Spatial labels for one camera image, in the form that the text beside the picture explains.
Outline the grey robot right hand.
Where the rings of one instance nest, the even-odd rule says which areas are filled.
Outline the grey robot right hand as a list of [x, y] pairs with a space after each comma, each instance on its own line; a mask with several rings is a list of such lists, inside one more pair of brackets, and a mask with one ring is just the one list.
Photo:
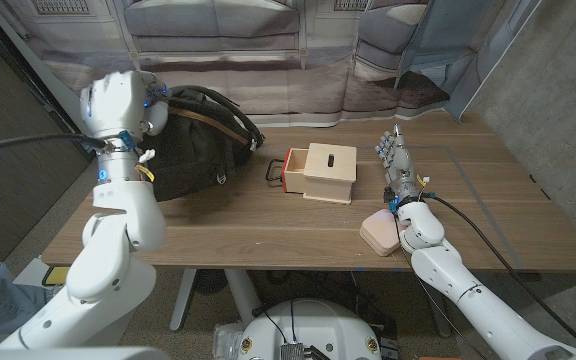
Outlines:
[[414, 164], [398, 124], [381, 136], [375, 151], [385, 168], [390, 191], [400, 200], [419, 197]]

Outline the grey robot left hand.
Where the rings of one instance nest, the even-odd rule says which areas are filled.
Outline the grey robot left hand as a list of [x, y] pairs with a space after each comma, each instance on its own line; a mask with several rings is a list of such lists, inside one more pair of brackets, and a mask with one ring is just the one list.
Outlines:
[[158, 135], [165, 127], [171, 95], [154, 73], [113, 72], [81, 90], [81, 117], [94, 138], [127, 131], [140, 143], [145, 134]]

